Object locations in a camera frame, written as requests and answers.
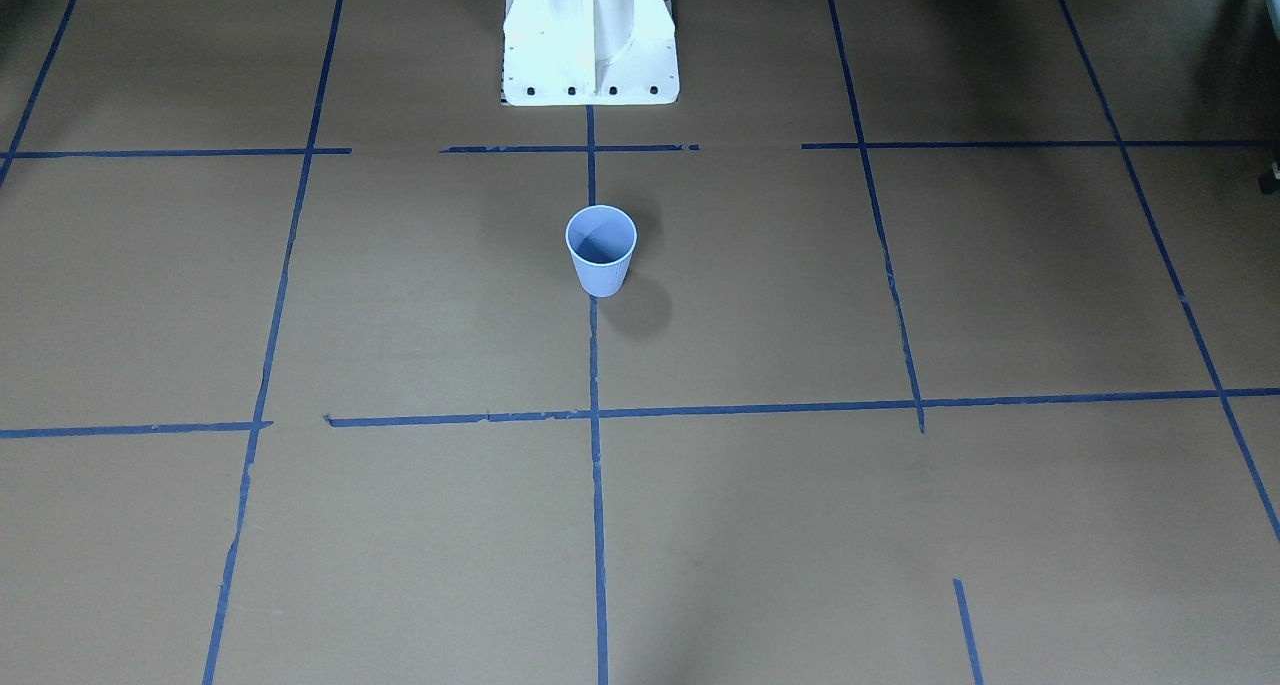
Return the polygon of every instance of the brown floor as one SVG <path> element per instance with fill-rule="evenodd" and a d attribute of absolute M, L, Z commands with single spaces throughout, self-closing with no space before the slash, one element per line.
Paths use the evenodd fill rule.
<path fill-rule="evenodd" d="M 1276 681 L 1262 1 L 673 1 L 0 0 L 0 681 Z"/>

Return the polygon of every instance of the cup rim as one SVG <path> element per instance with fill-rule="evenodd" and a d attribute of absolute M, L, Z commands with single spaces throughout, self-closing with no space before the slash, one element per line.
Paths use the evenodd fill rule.
<path fill-rule="evenodd" d="M 590 260 L 586 260 L 581 255 L 577 255 L 577 251 L 575 251 L 573 245 L 568 242 L 568 233 L 570 233 L 570 229 L 573 228 L 573 222 L 577 220 L 581 215 L 584 215 L 586 213 L 590 213 L 590 211 L 595 211 L 595 210 L 612 210 L 613 213 L 617 213 L 618 215 L 621 215 L 627 222 L 627 225 L 631 228 L 631 247 L 627 247 L 627 252 L 623 254 L 622 257 L 617 257 L 617 260 L 608 261 L 608 262 L 591 262 Z M 590 266 L 590 268 L 612 268 L 612 266 L 614 266 L 614 265 L 617 265 L 620 262 L 625 262 L 627 259 L 631 257 L 631 254 L 635 252 L 636 242 L 637 242 L 637 239 L 640 239 L 639 236 L 640 236 L 640 233 L 639 233 L 639 230 L 636 230 L 635 220 L 632 220 L 630 215 L 627 215 L 626 213 L 623 213 L 621 210 L 621 207 L 614 207 L 612 205 L 596 204 L 596 205 L 589 205 L 586 207 L 582 207 L 582 210 L 576 211 L 568 219 L 568 224 L 564 225 L 564 247 L 568 248 L 568 254 L 573 257 L 573 261 L 576 261 L 576 262 L 580 262 L 580 264 Z"/>

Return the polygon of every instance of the blue tape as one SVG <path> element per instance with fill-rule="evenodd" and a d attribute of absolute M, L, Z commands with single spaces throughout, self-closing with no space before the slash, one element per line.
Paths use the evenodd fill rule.
<path fill-rule="evenodd" d="M 586 146 L 453 146 L 442 155 L 495 155 L 495 152 L 586 152 Z"/>
<path fill-rule="evenodd" d="M 695 143 L 618 143 L 618 146 L 453 146 L 443 149 L 442 155 L 502 155 L 503 152 L 680 152 L 682 149 L 700 149 Z"/>
<path fill-rule="evenodd" d="M 1280 141 L 1124 141 L 1126 147 L 1275 147 Z M 800 143 L 800 149 L 1059 149 L 1059 147 L 1119 147 L 1111 141 L 920 141 L 920 142 L 869 142 L 859 143 Z"/>
<path fill-rule="evenodd" d="M 916 401 L 867 401 L 777 405 L 724 405 L 694 407 L 626 407 L 602 410 L 600 417 L 668 417 L 691 415 L 763 415 L 782 412 L 850 412 L 860 410 L 913 410 Z"/>
<path fill-rule="evenodd" d="M 28 429 L 0 430 L 0 440 L 27 438 L 90 438 L 96 435 L 174 435 L 182 433 L 248 433 L 271 426 L 260 423 L 168 423 L 163 425 L 104 425 L 104 426 L 28 426 Z"/>
<path fill-rule="evenodd" d="M 58 47 L 63 44 L 63 35 L 67 35 L 67 26 L 72 20 L 72 13 L 76 12 L 77 1 L 67 0 L 67 9 L 63 10 L 63 19 L 58 23 L 54 42 L 50 44 L 49 52 L 45 55 L 45 63 L 40 67 L 40 74 L 36 76 L 36 85 L 32 85 L 31 93 L 27 97 L 27 106 L 23 108 L 22 117 L 18 120 L 18 129 L 14 131 L 13 140 L 9 141 L 9 150 L 5 152 L 4 163 L 0 163 L 0 188 L 4 187 L 5 178 L 9 177 L 9 166 L 13 166 L 14 155 L 18 152 L 18 143 L 22 142 L 23 134 L 27 133 L 31 114 L 36 110 L 36 100 L 40 99 L 40 91 L 45 87 L 45 78 L 49 76 L 50 67 L 54 65 L 54 56 L 58 55 Z"/>
<path fill-rule="evenodd" d="M 541 412 L 474 412 L 465 415 L 417 415 L 403 417 L 330 417 L 324 416 L 329 426 L 410 426 L 410 425 L 452 425 L 467 423 L 530 423 L 538 420 L 586 420 L 589 410 L 554 410 Z"/>
<path fill-rule="evenodd" d="M 1280 388 L 1228 388 L 1229 398 L 1271 398 L 1280 396 Z"/>
<path fill-rule="evenodd" d="M 591 375 L 591 483 L 594 494 L 594 522 L 595 522 L 595 648 L 596 648 L 596 677 L 599 685 L 609 685 L 609 618 L 605 607 L 605 577 L 604 577 L 604 483 L 600 471 L 600 360 L 599 360 L 599 329 L 596 328 L 596 300 L 591 298 L 591 357 L 589 371 Z"/>
<path fill-rule="evenodd" d="M 311 156 L 315 151 L 316 134 L 320 132 L 320 111 L 324 110 L 324 93 L 329 82 L 329 69 L 333 65 L 333 50 L 338 42 L 338 23 L 342 18 L 343 0 L 335 0 L 333 5 L 333 19 L 329 24 L 329 41 L 325 44 L 324 65 L 320 67 L 320 83 L 316 85 L 315 105 L 311 108 L 311 131 L 307 133 L 306 154 L 302 156 L 302 173 L 298 175 L 298 192 L 293 201 L 293 219 L 289 223 L 289 239 L 284 247 L 284 264 L 280 266 L 280 280 L 275 293 L 275 310 L 271 312 L 271 329 L 266 339 L 266 353 L 262 359 L 262 383 L 257 392 L 257 402 L 253 406 L 253 420 L 262 420 L 266 411 L 266 394 L 271 383 L 271 367 L 275 362 L 275 347 L 280 334 L 280 320 L 284 315 L 284 296 L 289 287 L 289 261 L 293 257 L 293 243 L 298 237 L 298 222 L 302 218 L 302 202 L 306 200 L 307 179 L 311 174 Z M 236 560 L 239 553 L 239 539 L 244 530 L 244 510 L 248 503 L 250 470 L 257 457 L 257 442 L 260 430 L 252 430 L 248 444 L 244 448 L 244 466 L 241 471 L 239 503 L 236 511 L 236 534 L 232 538 L 230 548 L 227 551 L 227 561 L 223 565 L 223 583 L 218 589 L 218 608 L 214 613 L 214 627 L 209 636 L 209 653 L 205 658 L 205 675 L 202 685 L 212 685 L 214 671 L 218 666 L 218 650 L 223 639 L 223 626 L 227 622 L 227 603 L 230 599 L 232 581 L 236 575 Z"/>
<path fill-rule="evenodd" d="M 1111 105 L 1107 102 L 1106 92 L 1102 91 L 1101 79 L 1098 79 L 1097 70 L 1093 68 L 1093 61 L 1089 59 L 1088 50 L 1084 47 L 1080 32 L 1075 27 L 1075 19 L 1071 15 L 1071 10 L 1066 5 L 1066 0 L 1057 0 L 1057 3 L 1062 9 L 1062 18 L 1066 19 L 1066 26 L 1071 31 L 1071 38 L 1075 41 L 1075 47 L 1080 54 L 1080 60 L 1084 61 L 1084 68 L 1089 73 L 1089 82 L 1093 83 L 1093 91 L 1098 96 L 1102 113 L 1106 115 L 1107 125 L 1111 128 L 1111 136 L 1115 138 L 1115 142 L 1119 143 L 1120 156 L 1124 157 L 1125 170 L 1129 173 L 1129 181 L 1133 183 L 1134 193 L 1138 196 L 1138 204 L 1142 206 L 1142 214 L 1147 219 L 1147 228 L 1151 230 L 1151 237 L 1156 239 L 1156 248 L 1160 251 L 1160 257 L 1165 264 L 1165 270 L 1169 271 L 1169 279 L 1174 286 L 1174 292 L 1178 294 L 1178 301 L 1183 306 L 1183 315 L 1187 318 L 1187 325 L 1190 328 L 1192 334 L 1196 338 L 1196 347 L 1199 350 L 1201 357 L 1204 361 L 1204 367 L 1208 370 L 1210 380 L 1213 382 L 1213 391 L 1222 405 L 1222 412 L 1225 412 L 1226 421 L 1231 428 L 1231 434 L 1235 437 L 1235 444 L 1240 449 L 1240 456 L 1244 458 L 1245 467 L 1248 467 L 1249 478 L 1253 480 L 1253 487 L 1258 493 L 1258 499 L 1262 501 L 1262 510 L 1266 512 L 1267 520 L 1271 522 L 1271 531 L 1276 540 L 1280 542 L 1280 519 L 1276 517 L 1275 507 L 1271 503 L 1271 496 L 1267 494 L 1266 485 L 1262 483 L 1262 476 L 1253 462 L 1253 453 L 1249 451 L 1249 444 L 1245 442 L 1244 434 L 1240 431 L 1239 424 L 1235 420 L 1235 411 L 1231 408 L 1230 397 L 1222 388 L 1222 380 L 1219 378 L 1217 367 L 1213 366 L 1213 359 L 1208 352 L 1208 346 L 1204 343 L 1203 335 L 1201 334 L 1199 325 L 1196 320 L 1196 312 L 1192 311 L 1192 305 L 1187 297 L 1187 292 L 1183 289 L 1181 279 L 1179 278 L 1174 261 L 1169 255 L 1169 248 L 1165 247 L 1165 238 L 1160 234 L 1156 215 L 1151 210 L 1151 204 L 1147 202 L 1147 193 L 1143 191 L 1142 182 L 1138 178 L 1138 170 L 1133 165 L 1133 157 L 1129 157 L 1129 147 L 1125 146 L 1124 138 L 1120 137 L 1120 128 L 1116 125 Z"/>
<path fill-rule="evenodd" d="M 1280 141 L 1124 141 L 1125 147 L 1275 147 Z"/>
<path fill-rule="evenodd" d="M 351 155 L 349 147 L 250 147 L 250 149 L 65 149 L 65 151 L 14 152 L 15 160 L 59 157 L 246 157 L 271 155 Z"/>
<path fill-rule="evenodd" d="M 1280 388 L 1245 388 L 1224 391 L 1233 398 L 1280 397 Z M 684 407 L 620 407 L 600 408 L 602 420 L 630 417 L 671 417 L 700 415 L 768 415 L 786 412 L 855 412 L 864 410 L 914 410 L 916 405 L 924 408 L 956 407 L 998 407 L 1033 405 L 1070 403 L 1111 403 L 1111 402 L 1157 402 L 1217 398 L 1217 391 L 1142 391 L 1129 393 L 1068 393 L 1047 396 L 992 396 L 980 398 L 922 398 L 890 401 L 847 401 L 847 402 L 809 402 L 809 403 L 767 403 L 767 405 L 709 405 Z M 593 417 L 593 410 L 553 410 L 527 412 L 475 412 L 462 415 L 411 415 L 401 417 L 330 417 L 324 416 L 330 426 L 415 426 L 448 425 L 467 423 L 521 423 L 536 420 L 586 420 Z"/>
<path fill-rule="evenodd" d="M 845 91 L 849 93 L 849 110 L 854 117 L 854 129 L 858 134 L 858 151 L 863 160 L 863 175 L 867 179 L 867 193 L 872 201 L 872 216 L 876 219 L 876 233 L 879 237 L 881 251 L 884 256 L 884 277 L 888 279 L 888 289 L 893 297 L 893 310 L 897 312 L 899 334 L 902 338 L 902 357 L 906 361 L 906 376 L 911 383 L 911 397 L 915 398 L 915 417 L 924 433 L 924 407 L 920 405 L 920 382 L 915 375 L 915 359 L 911 357 L 911 338 L 906 332 L 906 318 L 902 315 L 902 298 L 897 292 L 897 278 L 893 275 L 893 259 L 890 255 L 888 236 L 884 233 L 884 219 L 881 216 L 879 197 L 876 193 L 876 175 L 872 173 L 872 157 L 867 151 L 867 134 L 863 132 L 863 117 L 859 114 L 858 93 L 854 91 L 854 76 L 849 69 L 849 56 L 845 52 L 845 33 L 840 26 L 840 14 L 836 10 L 836 0 L 827 0 L 831 10 L 831 28 L 836 33 L 836 50 L 840 51 L 840 67 L 845 73 Z"/>
<path fill-rule="evenodd" d="M 964 583 L 959 577 L 951 581 L 956 589 L 956 607 L 960 608 L 960 625 L 964 627 L 964 643 L 969 649 L 969 670 L 973 671 L 973 684 L 982 685 L 982 662 L 978 659 L 978 640 L 973 636 L 973 622 L 969 620 L 969 599 L 964 594 Z"/>
<path fill-rule="evenodd" d="M 586 205 L 595 205 L 595 108 L 586 106 Z"/>

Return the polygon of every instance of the blue tape line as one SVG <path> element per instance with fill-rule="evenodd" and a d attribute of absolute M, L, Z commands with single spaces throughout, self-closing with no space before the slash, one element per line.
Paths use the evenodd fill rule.
<path fill-rule="evenodd" d="M 969 668 L 973 671 L 973 684 L 982 685 L 982 662 L 978 661 L 978 640 L 973 636 L 973 622 L 969 620 L 969 599 L 964 595 L 964 583 L 959 577 L 951 581 L 956 589 L 956 606 L 960 607 L 960 625 L 964 626 L 964 643 L 969 648 Z"/>
<path fill-rule="evenodd" d="M 271 312 L 271 329 L 266 339 L 266 353 L 262 359 L 262 383 L 257 392 L 257 402 L 253 406 L 253 420 L 262 420 L 266 411 L 266 394 L 271 383 L 271 367 L 275 361 L 275 346 L 280 334 L 280 320 L 284 315 L 284 296 L 289 287 L 289 261 L 293 257 L 293 243 L 298 237 L 298 222 L 302 218 L 302 202 L 306 200 L 307 179 L 311 174 L 311 156 L 315 150 L 316 134 L 320 132 L 320 111 L 324 109 L 324 93 L 329 82 L 329 69 L 333 65 L 334 44 L 338 42 L 338 23 L 342 18 L 343 0 L 335 0 L 333 5 L 333 19 L 329 24 L 329 41 L 325 44 L 324 65 L 320 67 L 320 83 L 316 85 L 316 100 L 311 108 L 311 131 L 307 133 L 306 155 L 302 156 L 302 173 L 298 175 L 298 192 L 293 201 L 293 219 L 289 223 L 289 239 L 284 247 L 284 264 L 280 266 L 280 280 L 275 293 L 275 310 Z M 227 603 L 230 598 L 232 580 L 236 574 L 236 560 L 239 553 L 239 539 L 244 530 L 244 510 L 248 503 L 250 469 L 257 457 L 257 442 L 260 430 L 252 430 L 248 444 L 244 448 L 244 466 L 241 471 L 239 503 L 236 511 L 236 534 L 232 538 L 230 548 L 227 551 L 227 562 L 223 566 L 223 583 L 218 590 L 218 609 L 214 615 L 214 629 L 209 636 L 209 654 L 205 658 L 205 675 L 202 684 L 212 685 L 214 671 L 218 666 L 218 650 L 223 639 L 223 625 L 227 622 Z"/>
<path fill-rule="evenodd" d="M 595 146 L 595 152 L 680 152 L 681 143 L 653 143 L 652 146 Z"/>
<path fill-rule="evenodd" d="M 1235 411 L 1231 408 L 1229 394 L 1222 388 L 1222 380 L 1219 378 L 1217 367 L 1213 366 L 1213 359 L 1210 356 L 1208 346 L 1204 343 L 1199 325 L 1196 321 L 1196 312 L 1192 312 L 1192 305 L 1188 301 L 1187 292 L 1183 289 L 1181 279 L 1179 278 L 1174 261 L 1169 255 L 1169 248 L 1165 247 L 1165 238 L 1160 234 L 1160 227 L 1156 224 L 1156 215 L 1151 210 L 1151 204 L 1147 202 L 1147 193 L 1142 188 L 1142 182 L 1138 178 L 1138 170 L 1133 165 L 1133 157 L 1129 157 L 1129 147 L 1125 147 L 1124 138 L 1120 137 L 1120 128 L 1116 125 L 1111 105 L 1107 102 L 1106 92 L 1102 91 L 1101 79 L 1098 79 L 1097 70 L 1093 68 L 1093 61 L 1089 59 L 1089 54 L 1084 47 L 1080 32 L 1075 27 L 1075 19 L 1071 15 L 1071 10 L 1066 5 L 1066 0 L 1057 0 L 1057 3 L 1062 9 L 1066 26 L 1071 31 L 1071 38 L 1075 41 L 1075 47 L 1080 54 L 1080 60 L 1084 61 L 1084 68 L 1089 73 L 1089 79 L 1093 83 L 1093 91 L 1097 92 L 1098 102 L 1101 102 L 1102 113 L 1106 115 L 1107 125 L 1111 128 L 1111 134 L 1116 143 L 1119 143 L 1120 156 L 1124 157 L 1125 170 L 1129 173 L 1129 181 L 1133 183 L 1134 193 L 1138 196 L 1138 202 L 1142 205 L 1142 214 L 1147 219 L 1147 227 L 1151 229 L 1151 237 L 1156 239 L 1156 248 L 1160 251 L 1160 257 L 1165 264 L 1165 270 L 1169 271 L 1169 279 L 1174 286 L 1174 292 L 1178 294 L 1178 302 L 1183 306 L 1183 315 L 1187 316 L 1187 324 L 1190 326 L 1192 334 L 1196 338 L 1196 347 L 1199 348 L 1201 357 L 1204 361 L 1204 367 L 1208 370 L 1210 380 L 1213 382 L 1213 389 L 1222 405 L 1222 412 L 1226 415 L 1226 421 L 1231 426 L 1231 434 L 1235 437 L 1235 444 L 1240 449 L 1240 456 L 1244 458 L 1245 467 L 1248 467 L 1249 478 L 1253 479 L 1253 487 L 1258 493 L 1258 498 L 1262 501 L 1262 510 L 1266 512 L 1267 520 L 1271 522 L 1271 531 L 1276 540 L 1280 542 L 1280 519 L 1276 517 L 1275 507 L 1271 503 L 1271 496 L 1267 494 L 1267 488 L 1262 483 L 1262 475 L 1258 472 L 1258 469 L 1253 462 L 1253 453 L 1249 451 L 1249 444 L 1244 440 L 1244 434 L 1240 431 L 1239 424 L 1235 420 Z"/>
<path fill-rule="evenodd" d="M 596 677 L 599 685 L 609 685 L 609 618 L 605 607 L 604 577 L 604 483 L 600 471 L 600 360 L 599 330 L 596 328 L 596 300 L 591 298 L 591 483 L 595 521 L 595 648 Z"/>
<path fill-rule="evenodd" d="M 1229 398 L 1271 398 L 1280 396 L 1280 388 L 1228 388 Z"/>
<path fill-rule="evenodd" d="M 1280 388 L 1244 388 L 1224 391 L 1233 398 L 1280 397 Z M 1158 402 L 1217 398 L 1217 391 L 1142 391 L 1129 393 L 1070 393 L 1047 396 L 993 396 L 980 398 L 922 398 L 924 408 L 996 407 L 1070 403 Z M 709 405 L 684 407 L 620 407 L 600 408 L 602 420 L 627 417 L 668 417 L 699 415 L 768 415 L 786 412 L 854 412 L 863 410 L 914 410 L 914 399 L 847 401 L 768 405 Z M 475 412 L 463 415 L 413 415 L 402 417 L 330 417 L 330 426 L 412 426 L 467 423 L 524 423 L 536 420 L 586 420 L 591 410 L 553 410 L 527 412 Z"/>
<path fill-rule="evenodd" d="M 1280 141 L 1124 141 L 1125 147 L 1275 147 Z"/>
<path fill-rule="evenodd" d="M 854 91 L 854 76 L 849 69 L 849 56 L 845 51 L 845 35 L 840 26 L 840 14 L 836 12 L 836 0 L 827 0 L 831 10 L 831 26 L 836 33 L 836 50 L 840 51 L 840 67 L 845 73 L 845 91 L 849 93 L 849 110 L 854 117 L 854 129 L 858 134 L 858 151 L 863 160 L 863 175 L 867 178 L 867 193 L 872 201 L 872 215 L 876 219 L 876 233 L 881 239 L 881 251 L 884 255 L 884 275 L 888 279 L 888 289 L 893 296 L 893 310 L 897 312 L 897 328 L 902 338 L 902 356 L 906 361 L 906 375 L 911 382 L 911 397 L 915 398 L 915 417 L 924 433 L 924 407 L 920 406 L 920 383 L 915 375 L 915 360 L 911 357 L 911 338 L 906 333 L 906 318 L 902 315 L 902 298 L 897 292 L 897 278 L 893 275 L 893 259 L 890 255 L 888 236 L 884 233 L 884 219 L 881 216 L 879 197 L 876 193 L 876 175 L 872 173 L 872 157 L 867 151 L 867 134 L 863 132 L 863 117 L 859 114 L 858 93 Z"/>
<path fill-rule="evenodd" d="M 28 426 L 0 430 L 0 440 L 27 438 L 90 438 L 96 435 L 174 435 L 182 433 L 247 433 L 270 426 L 261 423 L 168 423 L 163 425 Z"/>
<path fill-rule="evenodd" d="M 36 85 L 32 85 L 31 93 L 27 97 L 27 108 L 23 108 L 22 119 L 18 120 L 18 129 L 13 133 L 13 140 L 9 141 L 9 151 L 5 152 L 4 163 L 0 163 L 0 187 L 4 187 L 5 178 L 9 177 L 9 166 L 13 166 L 13 160 L 15 152 L 18 152 L 18 143 L 22 142 L 23 134 L 27 133 L 27 124 L 31 123 L 31 114 L 36 109 L 36 100 L 40 99 L 40 91 L 45 87 L 45 78 L 49 76 L 49 69 L 54 65 L 54 56 L 58 55 L 58 47 L 63 42 L 63 35 L 67 35 L 67 26 L 72 20 L 72 13 L 76 10 L 76 3 L 78 0 L 68 0 L 67 9 L 63 10 L 63 19 L 58 23 L 58 32 L 54 35 L 54 42 L 49 46 L 49 52 L 45 55 L 45 63 L 40 67 L 40 74 L 36 76 Z"/>
<path fill-rule="evenodd" d="M 1280 141 L 1124 141 L 1126 147 L 1274 147 Z M 1059 149 L 1059 147 L 1119 147 L 1111 141 L 920 141 L 865 143 L 800 143 L 800 149 Z"/>
<path fill-rule="evenodd" d="M 596 152 L 680 152 L 682 149 L 700 149 L 695 143 L 618 143 L 618 146 L 595 146 Z M 502 155 L 503 152 L 588 152 L 591 146 L 453 146 L 443 149 L 442 155 Z"/>
<path fill-rule="evenodd" d="M 250 147 L 250 149 L 64 149 L 64 151 L 14 152 L 15 160 L 59 157 L 243 157 L 269 155 L 351 155 L 349 147 Z"/>
<path fill-rule="evenodd" d="M 668 417 L 690 415 L 762 415 L 782 412 L 850 412 L 860 410 L 913 410 L 916 401 L 865 401 L 777 405 L 723 405 L 692 407 L 621 407 L 602 410 L 600 417 Z"/>
<path fill-rule="evenodd" d="M 988 398 L 928 398 L 924 407 L 989 407 L 998 405 L 1068 405 L 1106 402 L 1152 402 L 1216 398 L 1217 391 L 1158 391 L 1135 393 L 1084 393 L 1064 396 L 1014 396 Z"/>
<path fill-rule="evenodd" d="M 452 425 L 466 423 L 529 423 L 538 420 L 586 420 L 588 410 L 554 410 L 541 412 L 474 412 L 465 415 L 411 415 L 403 417 L 330 417 L 324 416 L 329 426 L 407 426 L 407 425 Z"/>
<path fill-rule="evenodd" d="M 586 152 L 586 146 L 454 146 L 442 155 L 494 155 L 494 152 Z"/>
<path fill-rule="evenodd" d="M 595 205 L 595 108 L 586 106 L 586 205 Z"/>

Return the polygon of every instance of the light blue paper cup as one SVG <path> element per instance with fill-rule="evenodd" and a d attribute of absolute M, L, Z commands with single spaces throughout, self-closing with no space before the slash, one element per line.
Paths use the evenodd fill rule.
<path fill-rule="evenodd" d="M 564 245 L 582 289 L 607 298 L 627 278 L 631 252 L 636 248 L 636 224 L 612 205 L 582 207 L 564 228 Z"/>

